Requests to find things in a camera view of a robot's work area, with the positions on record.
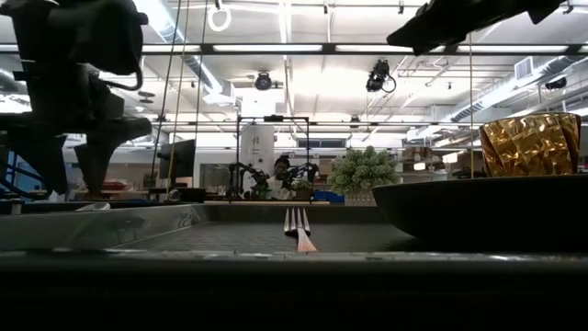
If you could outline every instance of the black bowl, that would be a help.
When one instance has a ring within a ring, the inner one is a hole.
[[[588,242],[588,176],[497,177],[373,189],[386,219],[443,242]]]

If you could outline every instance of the monitor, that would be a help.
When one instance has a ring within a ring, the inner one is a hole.
[[[172,150],[174,150],[173,167],[170,172],[172,162]],[[172,180],[172,187],[175,185],[175,179],[178,177],[194,176],[194,157],[196,154],[196,141],[194,139],[178,143],[165,144],[162,151],[157,154],[161,159],[159,163],[159,178]]]

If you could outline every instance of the person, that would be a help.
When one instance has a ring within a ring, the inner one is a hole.
[[[272,200],[290,200],[293,192],[284,188],[284,180],[288,177],[290,161],[287,157],[280,156],[274,163],[274,175],[267,180],[267,189],[270,190],[269,198]]]

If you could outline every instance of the white pot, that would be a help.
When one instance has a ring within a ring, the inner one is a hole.
[[[375,207],[377,205],[371,191],[365,191],[361,193],[345,194],[345,206]]]

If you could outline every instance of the fork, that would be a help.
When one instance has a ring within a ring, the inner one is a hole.
[[[306,210],[302,208],[292,208],[292,213],[286,209],[286,220],[284,221],[284,234],[298,238],[299,252],[316,252],[316,247],[312,244],[309,235],[311,235],[311,226],[306,216]]]

